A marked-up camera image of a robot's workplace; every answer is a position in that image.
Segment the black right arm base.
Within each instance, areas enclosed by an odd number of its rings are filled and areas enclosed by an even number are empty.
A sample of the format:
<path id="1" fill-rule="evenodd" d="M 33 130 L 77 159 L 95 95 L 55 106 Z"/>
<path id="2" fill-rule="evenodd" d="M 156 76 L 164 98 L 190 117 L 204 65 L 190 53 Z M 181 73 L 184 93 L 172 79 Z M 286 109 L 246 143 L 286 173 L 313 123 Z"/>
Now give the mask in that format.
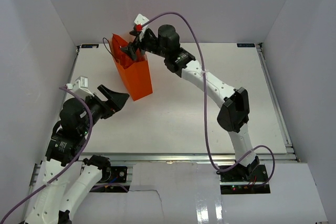
<path id="1" fill-rule="evenodd" d="M 259 165 L 250 176 L 241 175 L 232 169 L 226 173 L 217 172 L 221 195 L 270 194 L 270 186 L 265 165 Z"/>

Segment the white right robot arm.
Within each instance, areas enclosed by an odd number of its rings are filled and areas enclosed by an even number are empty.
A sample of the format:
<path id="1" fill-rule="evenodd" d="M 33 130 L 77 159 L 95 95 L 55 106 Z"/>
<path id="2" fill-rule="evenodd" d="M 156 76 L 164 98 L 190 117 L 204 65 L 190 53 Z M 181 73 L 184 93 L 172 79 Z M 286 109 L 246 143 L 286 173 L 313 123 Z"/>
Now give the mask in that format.
<path id="1" fill-rule="evenodd" d="M 150 52 L 164 59 L 170 72 L 192 83 L 219 107 L 217 122 L 230 137 L 236 165 L 231 169 L 247 182 L 256 175 L 259 158 L 253 150 L 249 132 L 249 97 L 245 88 L 235 89 L 210 72 L 205 71 L 196 58 L 180 44 L 180 37 L 172 25 L 162 25 L 158 34 L 143 26 L 134 25 L 130 32 L 134 41 L 123 48 L 132 59 L 136 51 Z"/>

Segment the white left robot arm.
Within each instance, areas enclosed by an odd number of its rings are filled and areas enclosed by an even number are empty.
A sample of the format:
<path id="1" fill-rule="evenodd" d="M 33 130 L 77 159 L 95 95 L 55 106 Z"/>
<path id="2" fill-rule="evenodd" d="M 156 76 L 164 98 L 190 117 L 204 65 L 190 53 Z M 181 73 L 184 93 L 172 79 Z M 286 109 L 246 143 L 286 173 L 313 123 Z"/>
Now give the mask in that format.
<path id="1" fill-rule="evenodd" d="M 101 100 L 88 89 L 88 79 L 79 76 L 75 82 L 61 87 L 72 97 L 66 100 L 59 113 L 45 154 L 43 184 L 33 192 L 36 202 L 24 223 L 71 223 L 78 207 L 96 183 L 111 177 L 108 158 L 92 155 L 84 159 L 85 167 L 68 189 L 72 165 L 78 161 L 92 134 L 93 126 L 119 112 L 130 97 L 104 85 L 98 90 Z"/>

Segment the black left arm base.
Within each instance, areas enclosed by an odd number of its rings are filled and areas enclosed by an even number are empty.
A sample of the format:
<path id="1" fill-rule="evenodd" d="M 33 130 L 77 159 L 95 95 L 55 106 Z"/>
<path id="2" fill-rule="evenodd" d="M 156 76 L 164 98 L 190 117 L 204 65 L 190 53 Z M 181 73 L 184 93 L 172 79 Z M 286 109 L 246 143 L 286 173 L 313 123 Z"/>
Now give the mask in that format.
<path id="1" fill-rule="evenodd" d="M 112 166 L 108 158 L 93 155 L 83 160 L 85 165 L 94 165 L 102 170 L 102 176 L 98 183 L 125 183 L 127 181 L 128 168 L 126 166 Z"/>

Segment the orange paper bag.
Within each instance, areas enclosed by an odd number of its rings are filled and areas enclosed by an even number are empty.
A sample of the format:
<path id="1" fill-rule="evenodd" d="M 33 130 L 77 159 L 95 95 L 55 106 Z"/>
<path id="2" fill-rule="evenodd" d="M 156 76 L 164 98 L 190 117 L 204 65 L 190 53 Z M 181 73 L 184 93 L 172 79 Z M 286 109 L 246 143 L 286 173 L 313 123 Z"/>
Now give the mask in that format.
<path id="1" fill-rule="evenodd" d="M 133 101 L 139 100 L 153 93 L 149 62 L 145 53 L 136 51 L 136 60 L 132 60 L 121 51 L 122 47 L 133 40 L 131 35 L 113 34 L 108 39 L 112 59 L 120 78 Z"/>

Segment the aluminium table edge rail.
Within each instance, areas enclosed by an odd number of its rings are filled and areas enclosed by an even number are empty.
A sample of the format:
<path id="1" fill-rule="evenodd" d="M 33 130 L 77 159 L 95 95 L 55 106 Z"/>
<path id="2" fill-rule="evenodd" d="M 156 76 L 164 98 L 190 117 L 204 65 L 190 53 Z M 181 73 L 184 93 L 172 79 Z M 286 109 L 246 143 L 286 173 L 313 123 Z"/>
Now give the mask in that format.
<path id="1" fill-rule="evenodd" d="M 249 134 L 262 163 L 297 160 L 266 67 L 262 45 L 201 44 L 208 70 L 249 93 Z M 170 73 L 161 57 L 148 54 L 153 93 L 129 100 L 124 109 L 99 121 L 81 155 L 110 158 L 113 165 L 138 162 L 207 164 L 203 132 L 203 95 Z"/>

